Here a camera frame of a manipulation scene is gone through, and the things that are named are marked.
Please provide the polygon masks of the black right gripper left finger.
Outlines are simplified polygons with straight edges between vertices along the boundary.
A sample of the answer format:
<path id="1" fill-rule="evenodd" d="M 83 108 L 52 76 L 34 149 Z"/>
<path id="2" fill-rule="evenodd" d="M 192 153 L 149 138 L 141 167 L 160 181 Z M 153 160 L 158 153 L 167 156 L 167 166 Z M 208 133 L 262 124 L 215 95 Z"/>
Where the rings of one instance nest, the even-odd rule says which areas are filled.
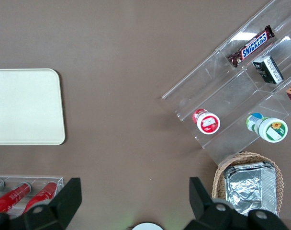
<path id="1" fill-rule="evenodd" d="M 65 230 L 82 203 L 81 179 L 71 178 L 48 204 L 12 219 L 11 230 Z"/>

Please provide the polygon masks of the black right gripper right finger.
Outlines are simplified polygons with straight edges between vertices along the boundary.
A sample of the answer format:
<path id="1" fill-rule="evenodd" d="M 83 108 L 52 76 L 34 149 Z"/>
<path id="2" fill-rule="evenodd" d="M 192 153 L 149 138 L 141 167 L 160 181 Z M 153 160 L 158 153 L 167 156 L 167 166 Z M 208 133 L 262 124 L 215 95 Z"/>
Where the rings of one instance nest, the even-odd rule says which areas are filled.
<path id="1" fill-rule="evenodd" d="M 222 202 L 214 202 L 199 177 L 189 181 L 190 206 L 195 219 L 186 230 L 247 230 L 248 218 Z"/>

